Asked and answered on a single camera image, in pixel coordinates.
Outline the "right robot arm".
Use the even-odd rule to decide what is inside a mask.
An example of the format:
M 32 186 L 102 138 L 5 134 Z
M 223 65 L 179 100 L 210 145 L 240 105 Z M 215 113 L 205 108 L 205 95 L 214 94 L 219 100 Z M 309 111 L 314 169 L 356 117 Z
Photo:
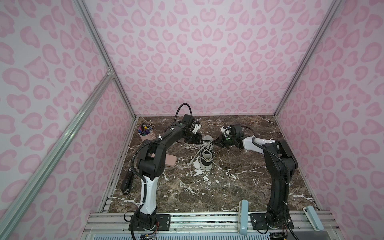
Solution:
M 266 222 L 272 228 L 288 221 L 288 196 L 291 178 L 298 162 L 286 140 L 265 140 L 252 137 L 227 137 L 222 134 L 214 145 L 220 148 L 236 146 L 239 149 L 264 154 L 265 163 L 272 179 L 271 196 L 267 205 Z

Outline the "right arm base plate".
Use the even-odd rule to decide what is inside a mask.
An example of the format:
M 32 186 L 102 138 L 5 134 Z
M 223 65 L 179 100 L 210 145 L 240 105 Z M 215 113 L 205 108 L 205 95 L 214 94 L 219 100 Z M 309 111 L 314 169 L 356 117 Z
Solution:
M 283 217 L 282 221 L 277 224 L 272 224 L 271 226 L 267 223 L 266 213 L 252 213 L 250 214 L 250 218 L 253 230 L 259 230 L 260 232 L 265 232 L 266 230 L 272 231 L 287 229 L 287 223 L 291 229 L 295 228 L 290 215 L 288 215 L 287 222 L 285 222 L 285 218 Z

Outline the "white shoelace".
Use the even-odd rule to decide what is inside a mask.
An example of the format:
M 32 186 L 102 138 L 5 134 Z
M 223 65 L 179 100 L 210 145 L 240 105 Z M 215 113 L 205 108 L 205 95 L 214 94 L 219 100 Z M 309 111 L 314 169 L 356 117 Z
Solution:
M 195 156 L 192 157 L 190 164 L 201 156 L 205 159 L 206 162 L 211 162 L 213 160 L 213 157 L 214 157 L 213 140 L 205 141 L 200 145 L 190 145 L 185 143 L 184 148 L 187 150 L 198 150 Z

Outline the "black white sneaker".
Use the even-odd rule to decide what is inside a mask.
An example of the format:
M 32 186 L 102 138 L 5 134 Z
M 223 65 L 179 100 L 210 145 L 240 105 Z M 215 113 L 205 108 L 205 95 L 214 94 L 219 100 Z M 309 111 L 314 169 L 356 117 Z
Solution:
M 212 136 L 204 136 L 202 138 L 202 145 L 200 149 L 200 164 L 201 168 L 205 171 L 208 171 L 212 168 L 213 159 L 214 159 L 214 145 Z

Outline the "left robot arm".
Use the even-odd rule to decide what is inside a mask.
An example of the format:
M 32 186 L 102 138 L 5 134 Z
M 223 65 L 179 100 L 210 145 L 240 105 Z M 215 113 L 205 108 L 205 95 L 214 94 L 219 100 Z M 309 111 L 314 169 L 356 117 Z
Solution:
M 167 149 L 180 139 L 191 140 L 194 144 L 199 144 L 201 142 L 200 128 L 201 124 L 196 121 L 190 125 L 175 122 L 156 139 L 144 141 L 135 153 L 139 156 L 137 170 L 134 167 L 131 169 L 141 179 L 142 184 L 141 205 L 135 213 L 135 218 L 143 228 L 152 228 L 157 219 L 157 185 L 166 166 Z

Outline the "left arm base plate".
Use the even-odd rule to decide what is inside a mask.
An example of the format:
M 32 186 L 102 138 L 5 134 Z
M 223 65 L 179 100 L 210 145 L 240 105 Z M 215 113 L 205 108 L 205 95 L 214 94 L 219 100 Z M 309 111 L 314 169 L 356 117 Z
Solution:
M 139 212 L 131 217 L 129 230 L 141 232 L 168 231 L 170 223 L 171 215 L 156 213 L 147 215 Z

